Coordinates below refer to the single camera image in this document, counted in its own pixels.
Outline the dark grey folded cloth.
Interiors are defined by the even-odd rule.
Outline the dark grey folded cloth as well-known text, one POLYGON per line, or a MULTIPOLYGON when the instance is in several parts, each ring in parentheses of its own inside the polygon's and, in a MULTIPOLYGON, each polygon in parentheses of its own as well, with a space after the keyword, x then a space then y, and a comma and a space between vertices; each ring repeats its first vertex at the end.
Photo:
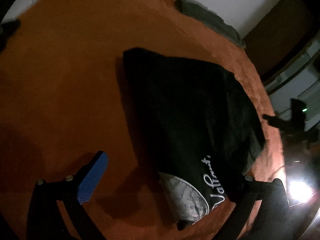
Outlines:
POLYGON ((237 30, 226 24, 218 14, 203 4, 194 0, 176 0, 175 7, 180 13, 202 22, 207 28, 222 35, 240 48, 246 48, 246 44, 237 30))

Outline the orange fleece blanket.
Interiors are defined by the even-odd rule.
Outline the orange fleece blanket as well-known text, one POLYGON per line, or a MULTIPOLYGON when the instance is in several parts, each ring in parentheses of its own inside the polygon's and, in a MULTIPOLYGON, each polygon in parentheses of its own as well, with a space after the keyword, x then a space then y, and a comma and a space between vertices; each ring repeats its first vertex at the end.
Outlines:
POLYGON ((138 168, 120 101, 116 59, 143 47, 217 63, 235 74, 259 114, 273 109, 245 51, 174 0, 40 0, 1 53, 1 213, 26 238, 35 183, 76 172, 99 151, 110 163, 85 209, 107 239, 211 239, 223 202, 177 231, 161 189, 138 168))

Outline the dark wooden furniture panel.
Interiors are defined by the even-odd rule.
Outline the dark wooden furniture panel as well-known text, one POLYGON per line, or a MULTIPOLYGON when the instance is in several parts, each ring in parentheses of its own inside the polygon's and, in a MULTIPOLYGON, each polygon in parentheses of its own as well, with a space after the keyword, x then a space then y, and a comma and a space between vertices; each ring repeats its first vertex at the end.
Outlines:
POLYGON ((264 85, 319 33, 319 0, 280 0, 244 37, 245 52, 264 85))

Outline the black jacket with white lettering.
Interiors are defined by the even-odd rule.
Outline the black jacket with white lettering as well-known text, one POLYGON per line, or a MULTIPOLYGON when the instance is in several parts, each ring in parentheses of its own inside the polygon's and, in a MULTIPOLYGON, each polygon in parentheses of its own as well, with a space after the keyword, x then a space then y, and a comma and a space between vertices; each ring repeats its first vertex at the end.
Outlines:
POLYGON ((232 72, 132 48, 123 53, 120 84, 132 140, 161 179, 178 230, 244 194, 241 179, 266 140, 232 72))

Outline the bright lamp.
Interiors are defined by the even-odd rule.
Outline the bright lamp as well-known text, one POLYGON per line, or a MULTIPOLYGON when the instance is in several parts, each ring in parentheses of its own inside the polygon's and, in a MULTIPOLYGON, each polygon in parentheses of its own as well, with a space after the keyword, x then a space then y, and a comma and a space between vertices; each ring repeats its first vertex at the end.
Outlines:
POLYGON ((298 203, 307 203, 314 194, 314 190, 303 180, 292 180, 289 182, 289 195, 298 203))

